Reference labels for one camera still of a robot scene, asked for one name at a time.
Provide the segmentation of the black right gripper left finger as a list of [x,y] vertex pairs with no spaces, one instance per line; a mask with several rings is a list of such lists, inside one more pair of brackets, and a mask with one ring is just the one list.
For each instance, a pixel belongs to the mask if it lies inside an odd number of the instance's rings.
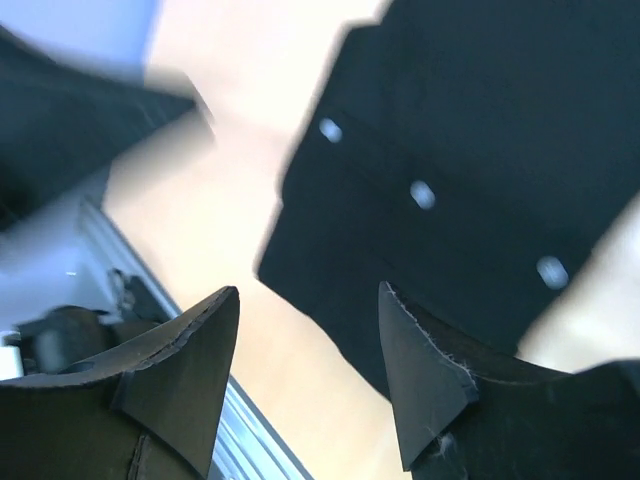
[[239,310],[226,286],[63,373],[2,381],[2,478],[207,478]]

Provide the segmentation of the black long sleeve shirt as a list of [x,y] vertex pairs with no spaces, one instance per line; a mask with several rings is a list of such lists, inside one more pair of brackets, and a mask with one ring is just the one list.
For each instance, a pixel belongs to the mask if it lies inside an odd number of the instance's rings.
[[512,354],[639,191],[635,1],[394,1],[351,28],[259,280],[380,394],[378,287]]

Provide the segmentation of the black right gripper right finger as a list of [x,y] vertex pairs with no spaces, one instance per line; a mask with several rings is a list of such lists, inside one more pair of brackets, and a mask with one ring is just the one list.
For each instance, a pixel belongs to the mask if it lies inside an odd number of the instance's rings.
[[577,373],[499,353],[388,283],[378,319],[402,467],[416,479],[635,479],[639,363]]

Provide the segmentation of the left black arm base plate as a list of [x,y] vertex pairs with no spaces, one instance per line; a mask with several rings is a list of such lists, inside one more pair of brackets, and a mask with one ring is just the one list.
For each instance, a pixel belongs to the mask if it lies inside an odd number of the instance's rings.
[[18,349],[26,375],[79,371],[77,364],[85,359],[170,320],[141,277],[113,268],[107,279],[115,296],[113,309],[59,306],[17,325],[5,338],[7,346]]

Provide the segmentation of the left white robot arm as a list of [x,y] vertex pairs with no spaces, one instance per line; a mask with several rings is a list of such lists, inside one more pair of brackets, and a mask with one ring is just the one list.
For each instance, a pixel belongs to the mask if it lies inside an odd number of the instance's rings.
[[192,93],[75,69],[3,29],[2,229],[197,108]]

